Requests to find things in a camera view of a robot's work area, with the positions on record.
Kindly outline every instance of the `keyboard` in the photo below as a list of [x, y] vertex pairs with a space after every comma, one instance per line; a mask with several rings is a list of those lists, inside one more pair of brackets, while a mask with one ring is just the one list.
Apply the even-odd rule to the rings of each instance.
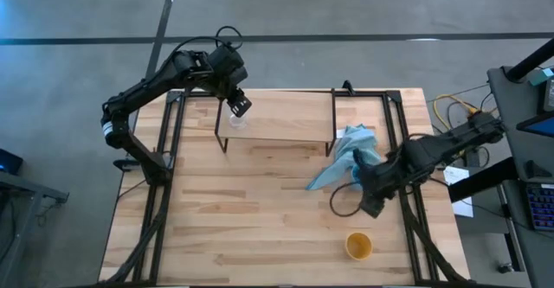
[[537, 230], [554, 231], [554, 184], [527, 183], [531, 224]]

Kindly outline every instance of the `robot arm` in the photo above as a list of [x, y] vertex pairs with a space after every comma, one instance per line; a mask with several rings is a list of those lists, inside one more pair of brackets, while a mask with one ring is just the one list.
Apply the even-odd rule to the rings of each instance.
[[141, 165], [150, 185], [165, 185], [169, 168], [161, 153], [150, 152], [135, 138], [129, 127], [129, 114], [171, 89], [202, 88], [218, 99], [226, 99], [231, 111], [242, 116], [252, 103], [237, 86], [248, 73], [236, 48], [223, 43], [214, 52], [174, 50], [149, 79], [111, 97], [102, 105], [102, 129], [108, 145], [125, 149]]
[[360, 152], [354, 151], [359, 166], [358, 178], [364, 189], [360, 208], [377, 218], [384, 208], [384, 199], [392, 199], [406, 185], [426, 182], [439, 163], [450, 164], [461, 150], [497, 143], [504, 135], [502, 121], [487, 112], [478, 112], [464, 125], [439, 136], [423, 135], [408, 139], [387, 155], [387, 161], [376, 166], [364, 163]]

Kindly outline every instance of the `yellow cable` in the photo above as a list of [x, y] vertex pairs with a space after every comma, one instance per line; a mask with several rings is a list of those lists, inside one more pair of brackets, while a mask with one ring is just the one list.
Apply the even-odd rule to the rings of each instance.
[[458, 99], [457, 97], [453, 96], [452, 94], [439, 94], [438, 96], [436, 96], [435, 100], [433, 101], [433, 112], [435, 112], [435, 116], [441, 121], [441, 123], [447, 129], [452, 129], [452, 127], [450, 127], [450, 125], [446, 122], [446, 120], [444, 120], [444, 118], [442, 118], [441, 114], [439, 113], [439, 110], [437, 109], [437, 104], [436, 104], [436, 101], [438, 101], [440, 99], [445, 99], [445, 98], [450, 98], [450, 99], [452, 99], [456, 102], [459, 102], [462, 106], [467, 108], [467, 111], [470, 114], [473, 114], [473, 113], [477, 112], [477, 109], [475, 109], [474, 107], [469, 106], [467, 104], [467, 102], [465, 102], [462, 99]]

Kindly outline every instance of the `black metal frame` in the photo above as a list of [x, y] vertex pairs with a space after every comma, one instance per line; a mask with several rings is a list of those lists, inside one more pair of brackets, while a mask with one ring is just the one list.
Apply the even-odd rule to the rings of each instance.
[[[337, 141], [337, 111], [335, 110], [335, 97], [337, 93], [335, 92], [335, 88], [331, 88], [330, 94], [332, 96], [332, 141], [331, 144], [329, 142], [325, 142], [326, 157], [329, 157], [329, 155], [331, 155], [332, 148], [335, 145], [335, 141]], [[229, 145], [229, 139], [225, 138], [225, 143], [223, 143], [221, 138], [219, 137], [219, 124], [222, 116], [222, 106], [223, 101], [220, 100], [219, 106], [217, 108], [216, 128], [214, 129], [214, 134], [216, 135], [217, 143], [219, 143], [219, 146], [222, 148], [223, 153], [227, 153], [227, 145]]]
[[456, 184], [448, 187], [451, 202], [458, 202], [470, 196], [473, 196], [486, 189], [496, 187], [499, 193], [500, 203], [504, 209], [504, 218], [508, 227], [508, 233], [504, 234], [504, 239], [510, 254], [513, 270], [515, 272], [525, 271], [525, 262], [519, 246], [518, 235], [513, 224], [512, 214], [508, 210], [507, 199], [504, 193], [504, 180], [518, 180], [518, 172], [513, 157], [508, 157]]
[[[390, 110], [390, 103], [394, 103], [396, 106], [396, 111], [398, 115], [398, 124], [401, 132], [402, 139], [405, 139], [408, 137], [408, 126], [406, 123], [406, 118], [403, 110], [403, 103], [402, 103], [402, 96], [400, 91], [397, 90], [391, 90], [391, 91], [354, 91], [352, 88], [350, 82], [347, 80], [343, 84], [343, 88], [347, 89], [345, 91], [335, 91], [334, 88], [328, 91], [328, 93], [333, 93], [333, 117], [335, 118], [336, 110], [335, 110], [335, 97], [340, 98], [380, 98], [382, 100], [383, 104], [383, 112], [384, 112], [384, 118], [385, 123], [387, 125], [387, 131], [389, 134], [389, 142], [391, 149], [395, 149], [399, 146], [398, 142], [396, 141], [396, 131], [395, 126], [393, 122], [392, 117], [392, 111]], [[317, 93], [327, 93], [326, 90], [321, 91], [313, 91]], [[167, 133], [167, 127], [169, 124], [169, 118], [170, 118], [170, 111], [171, 111], [171, 105], [178, 101], [178, 109], [177, 109], [177, 119], [175, 124], [175, 130], [173, 133], [173, 139], [171, 141], [171, 157], [177, 156], [177, 147], [178, 147], [178, 139], [179, 139], [179, 132], [181, 130], [181, 126], [184, 119], [184, 105], [185, 105], [185, 99], [190, 98], [214, 98], [214, 95], [211, 93], [206, 92], [169, 92], [168, 98], [166, 100], [166, 105], [164, 109], [164, 116], [162, 121], [162, 126], [160, 129], [160, 136], [158, 139], [158, 152], [164, 152], [163, 151], [163, 145], [165, 143], [165, 135]], [[220, 107], [218, 109], [217, 118], [220, 118], [221, 116], [221, 103]], [[333, 120], [333, 130], [334, 130], [334, 138], [336, 139], [336, 121]], [[218, 137], [216, 133], [216, 138], [219, 143], [219, 145], [222, 147], [222, 150], [225, 151], [228, 141], [225, 141], [225, 144], [222, 143], [221, 139]], [[326, 146], [326, 154], [329, 155], [330, 151], [332, 149], [332, 146], [334, 145], [334, 141], [332, 142], [332, 145], [328, 147]], [[171, 164], [171, 179], [173, 175], [173, 163]], [[423, 204], [422, 199], [422, 192], [419, 187], [413, 188], [414, 190], [414, 200], [415, 200], [415, 209], [416, 209], [416, 215], [417, 220], [421, 225], [421, 230], [430, 238], [429, 235], [429, 228], [428, 228], [428, 221], [427, 216], [425, 213], [425, 207]], [[121, 269], [125, 269], [124, 273], [121, 273], [121, 276], [116, 278], [116, 281], [107, 281], [107, 282], [100, 282], [96, 284], [96, 286], [101, 287], [134, 287], [134, 286], [157, 286], [158, 281], [158, 268], [161, 258], [161, 250], [163, 245], [163, 238], [164, 238], [164, 228], [165, 228], [165, 219], [167, 217], [167, 210], [169, 207], [169, 197], [171, 194], [171, 182], [168, 186], [164, 187], [164, 195], [162, 198], [162, 203], [160, 205], [160, 209], [158, 211], [158, 214], [154, 218], [154, 220], [151, 222], [151, 216], [153, 212], [154, 207], [154, 200], [156, 197], [156, 187], [151, 186], [148, 198], [146, 201], [146, 207], [145, 207], [145, 216], [143, 219], [143, 229], [141, 231], [141, 239], [135, 249], [132, 251], [132, 254], [130, 255], [129, 259], [124, 263], [124, 265], [121, 266]], [[411, 212], [411, 207], [409, 206], [408, 196], [406, 189], [401, 189], [399, 191], [399, 198], [400, 198], [400, 206], [401, 210], [403, 212], [403, 223], [406, 230], [406, 240], [408, 243], [408, 249], [409, 249], [409, 257], [410, 257], [410, 263], [412, 267], [412, 272], [414, 276], [415, 285], [419, 286], [425, 286], [429, 283], [436, 284], [438, 283], [440, 286], [449, 287], [449, 286], [459, 286], [461, 283], [449, 283], [449, 282], [443, 282], [439, 281], [438, 277], [438, 271], [437, 271], [437, 265], [433, 261], [431, 254], [429, 253], [429, 250], [427, 248], [424, 248], [426, 252], [426, 259], [428, 263], [428, 269], [429, 269], [429, 276], [430, 279], [423, 279], [422, 276], [422, 269], [420, 266], [420, 260], [417, 252], [417, 246], [416, 246], [416, 239], [414, 237], [414, 230], [412, 227], [410, 227], [409, 224], [407, 224], [408, 220], [411, 220], [411, 217], [414, 217], [414, 215]], [[142, 276], [142, 269], [144, 266], [144, 252], [147, 247], [148, 242], [151, 240], [153, 235], [157, 233], [156, 238], [156, 244], [154, 247], [154, 258], [152, 259], [151, 263], [151, 272], [150, 276], [147, 280], [144, 280], [141, 278]], [[132, 281], [125, 282], [125, 278], [129, 275], [131, 269], [134, 267], [135, 272], [132, 275]], [[486, 285], [476, 285], [475, 287], [486, 287]]]
[[16, 237], [6, 254], [5, 260], [1, 261], [0, 287], [7, 287], [11, 274], [14, 271], [14, 266], [19, 264], [23, 255], [25, 240], [31, 234], [35, 226], [34, 220], [41, 209], [42, 199], [48, 197], [53, 198], [56, 203], [65, 203], [68, 201], [69, 193], [51, 189], [5, 172], [0, 172], [0, 189], [6, 189], [6, 195], [14, 194], [15, 192], [23, 195], [30, 195], [29, 208], [23, 220], [20, 221], [21, 224], [16, 228], [16, 231], [14, 231]]
[[[99, 282], [95, 286], [102, 287], [126, 287], [126, 286], [152, 286], [157, 283], [159, 263], [161, 260], [162, 247], [164, 242], [165, 223], [167, 219], [171, 185], [174, 173], [175, 159], [177, 157], [177, 150], [179, 145], [179, 137], [181, 132], [181, 126], [184, 118], [184, 106], [186, 98], [194, 96], [194, 93], [189, 91], [170, 91], [166, 95], [164, 115], [162, 117], [162, 125], [160, 127], [160, 133], [158, 137], [157, 153], [165, 153], [165, 141], [167, 131], [169, 128], [169, 121], [171, 116], [171, 108], [174, 104], [177, 104], [177, 117], [175, 119], [175, 127], [173, 130], [173, 137], [171, 140], [171, 147], [169, 150], [170, 161], [168, 169], [170, 171], [170, 179], [165, 185], [150, 185], [148, 189], [148, 197], [146, 199], [145, 214], [143, 216], [142, 228], [140, 231], [140, 239], [138, 244], [132, 250], [127, 260], [121, 265], [120, 269], [107, 281]], [[158, 213], [152, 218], [154, 213], [154, 204], [156, 201], [156, 194], [158, 187], [163, 188], [162, 198], [159, 206]], [[148, 247], [151, 239], [156, 235], [154, 249], [152, 252], [152, 261], [150, 267], [150, 273], [147, 280], [142, 279], [142, 272], [144, 269], [145, 250]], [[133, 271], [132, 281], [126, 282], [126, 278]]]

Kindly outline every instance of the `white paper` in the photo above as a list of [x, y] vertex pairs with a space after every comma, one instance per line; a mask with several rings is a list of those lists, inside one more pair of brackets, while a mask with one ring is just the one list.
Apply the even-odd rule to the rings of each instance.
[[[444, 180], [448, 185], [452, 185], [460, 180], [469, 177], [469, 171], [448, 166], [444, 170]], [[473, 218], [473, 207], [471, 206], [471, 197], [464, 199], [463, 201], [455, 202], [452, 204], [454, 214], [463, 215]]]

